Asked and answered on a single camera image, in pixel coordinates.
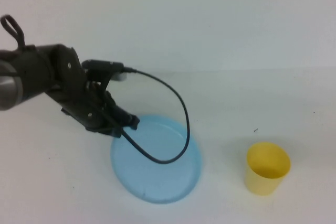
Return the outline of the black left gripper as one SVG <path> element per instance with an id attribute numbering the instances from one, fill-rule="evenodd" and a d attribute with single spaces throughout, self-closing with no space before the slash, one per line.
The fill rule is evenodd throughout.
<path id="1" fill-rule="evenodd" d="M 137 130 L 140 119 L 119 107 L 107 85 L 117 75 L 117 63 L 103 60 L 86 60 L 80 63 L 73 48 L 58 44 L 49 52 L 55 68 L 56 85 L 49 96 L 62 106 L 86 130 L 120 138 L 121 131 L 107 119 L 113 118 L 121 127 Z"/>

